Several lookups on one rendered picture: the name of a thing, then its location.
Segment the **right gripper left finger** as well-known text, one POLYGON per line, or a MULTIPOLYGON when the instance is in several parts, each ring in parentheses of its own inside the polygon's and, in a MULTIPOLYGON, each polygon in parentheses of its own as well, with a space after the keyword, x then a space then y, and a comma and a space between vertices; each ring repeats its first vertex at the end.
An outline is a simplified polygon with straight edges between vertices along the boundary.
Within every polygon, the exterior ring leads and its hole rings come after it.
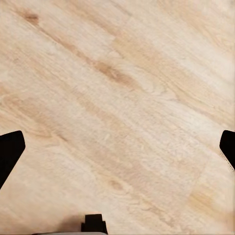
POLYGON ((0 189, 24 150, 25 141, 22 131, 0 136, 0 189))

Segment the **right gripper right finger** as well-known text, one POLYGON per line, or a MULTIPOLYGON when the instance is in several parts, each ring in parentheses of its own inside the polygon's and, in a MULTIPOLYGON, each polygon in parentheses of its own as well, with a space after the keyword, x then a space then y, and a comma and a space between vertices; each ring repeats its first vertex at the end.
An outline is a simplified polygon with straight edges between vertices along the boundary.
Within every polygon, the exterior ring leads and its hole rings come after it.
POLYGON ((235 169, 235 132, 224 130, 219 147, 235 169))

